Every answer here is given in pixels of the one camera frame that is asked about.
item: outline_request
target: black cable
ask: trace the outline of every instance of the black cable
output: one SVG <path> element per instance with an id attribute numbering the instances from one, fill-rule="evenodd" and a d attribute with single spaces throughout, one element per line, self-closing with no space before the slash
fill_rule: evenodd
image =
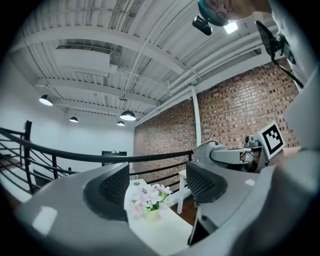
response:
<path id="1" fill-rule="evenodd" d="M 299 81 L 298 78 L 296 78 L 293 74 L 291 74 L 288 70 L 286 70 L 283 66 L 279 65 L 278 62 L 276 62 L 275 59 L 272 60 L 274 64 L 276 64 L 283 72 L 285 72 L 289 77 L 291 77 L 297 84 L 298 86 L 303 89 L 305 86 L 302 84 L 302 82 Z"/>
<path id="2" fill-rule="evenodd" d="M 259 155 L 257 155 L 257 156 L 251 154 L 250 152 L 246 152 L 246 153 L 250 154 L 250 155 L 253 156 L 254 158 L 260 157 L 260 155 L 261 155 L 261 153 L 260 153 Z"/>

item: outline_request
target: ceiling duct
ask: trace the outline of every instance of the ceiling duct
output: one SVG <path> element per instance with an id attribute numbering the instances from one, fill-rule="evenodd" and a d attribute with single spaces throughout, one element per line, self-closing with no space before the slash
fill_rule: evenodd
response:
<path id="1" fill-rule="evenodd" d="M 106 77 L 115 74 L 118 66 L 110 63 L 112 51 L 89 45 L 60 45 L 54 51 L 57 65 L 67 71 Z"/>

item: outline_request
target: flower pot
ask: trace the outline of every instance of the flower pot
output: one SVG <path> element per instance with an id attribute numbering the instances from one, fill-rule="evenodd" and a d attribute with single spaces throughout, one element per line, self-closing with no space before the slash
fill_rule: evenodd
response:
<path id="1" fill-rule="evenodd" d="M 155 222 L 160 219 L 159 209 L 147 211 L 143 218 L 148 222 Z"/>

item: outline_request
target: white wall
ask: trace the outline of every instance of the white wall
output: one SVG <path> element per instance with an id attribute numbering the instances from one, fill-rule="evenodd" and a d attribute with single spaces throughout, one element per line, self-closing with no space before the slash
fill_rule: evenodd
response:
<path id="1" fill-rule="evenodd" d="M 33 143 L 63 149 L 65 113 L 55 106 L 41 104 L 40 96 L 14 64 L 6 59 L 0 73 L 0 127 L 24 131 L 24 123 L 29 120 L 32 122 Z"/>
<path id="2" fill-rule="evenodd" d="M 102 151 L 116 150 L 133 155 L 133 125 L 117 126 L 115 121 L 86 120 L 82 116 L 78 117 L 79 123 L 72 123 L 59 108 L 41 104 L 40 96 L 11 60 L 6 59 L 0 72 L 0 127 L 23 131 L 25 121 L 29 120 L 32 122 L 31 141 L 35 144 L 80 154 L 101 156 Z M 64 169 L 71 167 L 76 172 L 101 166 L 101 163 L 62 158 L 57 158 L 57 164 Z M 53 177 L 41 167 L 35 169 Z"/>
<path id="3" fill-rule="evenodd" d="M 86 122 L 79 118 L 78 123 L 68 122 L 65 137 L 65 150 L 68 152 L 102 155 L 102 151 L 126 151 L 133 156 L 134 127 L 117 126 L 115 123 Z M 101 163 L 80 162 L 58 158 L 62 168 L 83 172 L 101 167 Z"/>

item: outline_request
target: white ceiling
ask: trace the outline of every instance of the white ceiling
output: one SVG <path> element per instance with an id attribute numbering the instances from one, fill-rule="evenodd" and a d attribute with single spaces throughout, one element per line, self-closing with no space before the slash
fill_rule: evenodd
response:
<path id="1" fill-rule="evenodd" d="M 238 21 L 232 34 L 213 26 L 206 36 L 192 26 L 197 14 L 196 0 L 47 0 L 25 21 L 9 54 L 64 111 L 114 118 L 131 110 L 140 119 L 185 87 L 259 54 L 255 19 L 276 30 L 271 16 L 256 14 Z M 62 45 L 112 50 L 118 70 L 99 76 L 61 68 L 55 50 Z M 126 103 L 119 100 L 124 93 Z"/>

